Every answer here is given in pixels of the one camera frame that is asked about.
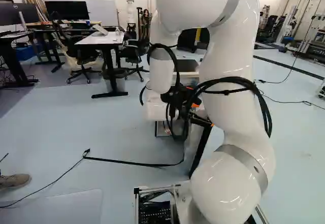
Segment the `shoe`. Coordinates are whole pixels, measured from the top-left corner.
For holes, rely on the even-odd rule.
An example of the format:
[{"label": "shoe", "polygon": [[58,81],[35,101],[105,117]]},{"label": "shoe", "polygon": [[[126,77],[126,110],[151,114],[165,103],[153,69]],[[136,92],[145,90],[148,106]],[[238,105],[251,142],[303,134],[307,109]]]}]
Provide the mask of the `shoe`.
[{"label": "shoe", "polygon": [[0,189],[6,187],[21,187],[30,180],[28,174],[16,174],[12,176],[0,176]]}]

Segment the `black cable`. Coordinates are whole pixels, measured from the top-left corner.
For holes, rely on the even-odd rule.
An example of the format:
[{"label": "black cable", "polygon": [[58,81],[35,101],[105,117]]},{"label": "black cable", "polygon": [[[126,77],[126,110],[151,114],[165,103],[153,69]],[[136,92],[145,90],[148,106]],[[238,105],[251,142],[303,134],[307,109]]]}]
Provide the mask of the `black cable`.
[{"label": "black cable", "polygon": [[264,96],[264,97],[268,98],[269,100],[272,100],[273,102],[276,102],[276,103],[281,103],[281,104],[305,104],[305,105],[307,105],[307,106],[315,106],[315,107],[318,107],[318,108],[320,108],[320,109],[325,110],[325,108],[323,108],[323,107],[321,107],[321,106],[318,106],[318,105],[316,105],[316,104],[314,104],[314,103],[311,103],[311,102],[309,102],[309,101],[285,101],[285,102],[284,102],[284,101],[276,101],[276,100],[274,100],[274,99],[268,97],[267,95],[265,95],[264,92],[263,92],[262,90],[260,90],[260,92],[261,92],[261,95],[262,95],[262,96]]},{"label": "black cable", "polygon": [[172,46],[167,46],[167,47],[168,47],[168,48],[175,48],[176,46],[177,46],[177,44],[176,44],[176,45],[172,45]]},{"label": "black cable", "polygon": [[174,90],[173,90],[173,95],[172,95],[172,103],[167,103],[167,107],[166,107],[166,122],[167,122],[167,125],[169,127],[169,130],[171,131],[171,135],[172,137],[175,139],[175,140],[181,140],[181,141],[184,141],[184,133],[186,133],[188,131],[188,129],[185,128],[186,126],[186,121],[185,121],[185,124],[184,124],[184,128],[183,128],[183,132],[182,132],[182,135],[176,135],[174,133],[174,130],[173,130],[173,118],[175,117],[175,114],[176,114],[176,95],[178,93],[178,91],[180,91],[180,87],[181,87],[181,83],[180,83],[180,74],[179,74],[179,69],[178,69],[178,63],[177,63],[177,58],[176,58],[176,55],[174,54],[174,52],[172,51],[171,47],[173,46],[166,46],[166,45],[163,45],[163,44],[151,44],[151,47],[149,48],[149,51],[148,51],[148,54],[147,54],[147,61],[148,61],[148,64],[150,65],[150,57],[151,57],[151,54],[153,53],[153,51],[155,49],[164,49],[170,56],[170,58],[172,59],[173,63],[174,63],[174,67],[175,67],[175,72],[176,72],[176,81],[175,81],[175,86],[174,86]]},{"label": "black cable", "polygon": [[43,188],[41,188],[41,189],[39,189],[39,190],[37,190],[37,191],[35,191],[35,192],[29,194],[29,195],[27,195],[27,196],[21,198],[20,200],[15,201],[14,203],[12,203],[12,204],[10,204],[10,205],[0,206],[0,208],[7,208],[7,207],[10,207],[10,206],[13,206],[13,205],[17,204],[18,202],[20,202],[20,201],[26,199],[27,197],[29,197],[29,196],[31,196],[31,195],[34,195],[34,194],[36,194],[36,193],[42,191],[43,189],[45,189],[45,188],[47,188],[47,187],[49,187],[49,186],[55,184],[58,180],[60,180],[63,176],[65,176],[69,171],[71,171],[71,170],[72,170],[72,169],[73,169],[77,164],[79,164],[80,162],[82,162],[82,161],[84,160],[84,157],[87,156],[88,153],[89,153],[89,152],[85,152],[81,160],[79,160],[77,163],[75,163],[75,164],[74,164],[74,165],[73,165],[69,170],[67,170],[66,172],[64,172],[64,173],[63,173],[63,174],[62,174],[58,179],[56,179],[55,181],[51,182],[50,184],[46,185],[45,187],[43,187]]},{"label": "black cable", "polygon": [[120,161],[116,159],[103,159],[103,158],[95,158],[95,157],[88,157],[84,156],[84,159],[91,159],[93,161],[100,161],[100,162],[111,162],[111,163],[118,163],[118,164],[125,164],[125,165],[132,165],[132,166],[139,166],[139,167],[151,167],[151,168],[160,168],[160,167],[173,167],[181,164],[184,161],[185,158],[185,148],[183,150],[183,157],[181,161],[175,164],[147,164],[147,163],[138,163],[138,162],[126,162],[126,161]]},{"label": "black cable", "polygon": [[[209,80],[206,82],[203,82],[199,84],[194,90],[192,91],[193,94],[191,98],[188,100],[186,108],[185,108],[185,115],[189,115],[189,111],[191,109],[191,105],[194,102],[194,99],[197,98],[201,93],[205,92],[206,89],[210,88],[211,86],[217,84],[217,83],[235,83],[242,85],[244,88],[247,88],[251,90],[258,98],[261,111],[262,111],[262,116],[263,116],[263,121],[264,121],[264,127],[265,131],[267,132],[268,136],[271,136],[272,133],[272,118],[271,118],[271,113],[269,111],[269,108],[263,99],[263,96],[261,95],[260,91],[256,87],[256,85],[251,82],[248,79],[241,78],[241,77],[224,77],[220,79],[213,79]],[[229,95],[229,93],[232,92],[238,92],[238,89],[235,90],[224,90],[224,91],[209,91],[208,93],[215,93],[215,94],[220,94],[223,93],[224,95]]]},{"label": "black cable", "polygon": [[297,58],[298,58],[298,56],[296,56],[296,59],[295,59],[294,63],[293,63],[292,66],[291,66],[290,72],[289,72],[288,75],[285,77],[285,79],[283,79],[282,81],[280,81],[280,82],[268,82],[268,81],[265,81],[265,80],[262,80],[262,79],[258,79],[258,80],[256,80],[256,82],[260,82],[260,83],[273,83],[273,84],[283,83],[285,80],[288,79],[288,77],[290,76],[291,72],[293,71],[293,67],[295,66],[295,63],[296,63],[296,61],[297,61]]}]

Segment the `black strap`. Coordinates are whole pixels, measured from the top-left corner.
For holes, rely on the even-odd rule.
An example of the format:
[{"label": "black strap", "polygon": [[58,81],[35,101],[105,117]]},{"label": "black strap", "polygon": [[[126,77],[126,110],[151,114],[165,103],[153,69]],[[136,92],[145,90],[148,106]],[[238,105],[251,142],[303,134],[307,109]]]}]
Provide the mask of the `black strap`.
[{"label": "black strap", "polygon": [[140,99],[140,104],[143,106],[143,99],[142,99],[142,96],[143,96],[143,92],[144,90],[147,88],[147,85],[143,87],[143,89],[141,90],[140,92],[140,95],[139,95],[139,99]]},{"label": "black strap", "polygon": [[239,89],[234,89],[234,90],[223,90],[223,91],[203,91],[203,93],[229,95],[231,93],[237,93],[237,92],[242,92],[242,91],[247,91],[247,90],[249,90],[249,89],[248,88],[239,88]]},{"label": "black strap", "polygon": [[125,162],[125,161],[119,161],[116,159],[103,159],[103,158],[95,158],[95,157],[88,157],[87,154],[90,152],[90,149],[85,150],[83,152],[82,157],[84,159],[91,159],[93,161],[100,161],[100,162],[112,162],[112,163],[119,163],[119,164],[126,164],[126,165],[133,165],[133,166],[140,166],[140,167],[172,167],[172,166],[177,166],[181,164],[184,161],[184,153],[183,153],[183,158],[180,162],[175,163],[175,164],[146,164],[146,163],[137,163],[137,162]]}]

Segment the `gray floor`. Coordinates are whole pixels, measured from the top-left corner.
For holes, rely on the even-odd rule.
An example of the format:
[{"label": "gray floor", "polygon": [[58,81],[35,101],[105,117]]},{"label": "gray floor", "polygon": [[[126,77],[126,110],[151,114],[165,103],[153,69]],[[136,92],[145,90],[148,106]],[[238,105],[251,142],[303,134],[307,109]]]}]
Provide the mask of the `gray floor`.
[{"label": "gray floor", "polygon": [[[290,54],[258,50],[269,59],[290,63]],[[202,56],[179,52],[182,58]],[[0,120],[1,152],[9,156],[1,163],[3,174],[27,172],[32,181],[24,188],[2,191],[1,201],[21,198],[56,179],[91,148],[91,155],[144,163],[174,163],[182,156],[182,145],[154,137],[154,125],[145,121],[139,103],[144,86],[137,75],[126,82],[129,96],[92,100],[91,95],[106,91],[105,83],[65,86],[67,71],[49,73],[51,66],[32,66],[41,82],[31,91],[2,91]],[[305,70],[325,76],[325,68],[299,62]],[[288,69],[254,59],[254,77],[281,81]],[[325,107],[315,96],[321,81],[292,72],[282,84],[259,84],[268,96],[281,101],[309,100]],[[277,172],[261,206],[270,223],[323,223],[325,197],[323,114],[325,111],[303,104],[277,104],[267,100],[273,117],[272,143],[277,156]],[[222,143],[223,133],[214,128],[204,157]],[[111,163],[84,161],[57,184],[37,196],[55,196],[83,190],[101,189],[101,223],[133,223],[133,188],[161,186],[187,179],[184,166],[151,169]]]}]

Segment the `computer monitor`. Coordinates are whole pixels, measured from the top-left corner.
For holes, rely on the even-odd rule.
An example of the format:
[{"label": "computer monitor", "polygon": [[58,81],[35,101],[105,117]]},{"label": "computer monitor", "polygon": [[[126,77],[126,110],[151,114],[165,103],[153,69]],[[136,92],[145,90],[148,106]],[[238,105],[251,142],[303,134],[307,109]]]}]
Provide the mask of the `computer monitor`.
[{"label": "computer monitor", "polygon": [[89,19],[86,2],[45,2],[45,5],[49,15],[57,12],[63,20]]},{"label": "computer monitor", "polygon": [[17,4],[14,4],[14,7],[15,6],[17,7],[17,12],[22,12],[25,23],[32,23],[32,22],[40,21],[40,17],[37,13],[37,8],[36,8],[35,4],[17,3]]},{"label": "computer monitor", "polygon": [[21,24],[19,12],[22,12],[25,23],[40,21],[34,4],[0,3],[0,26]]}]

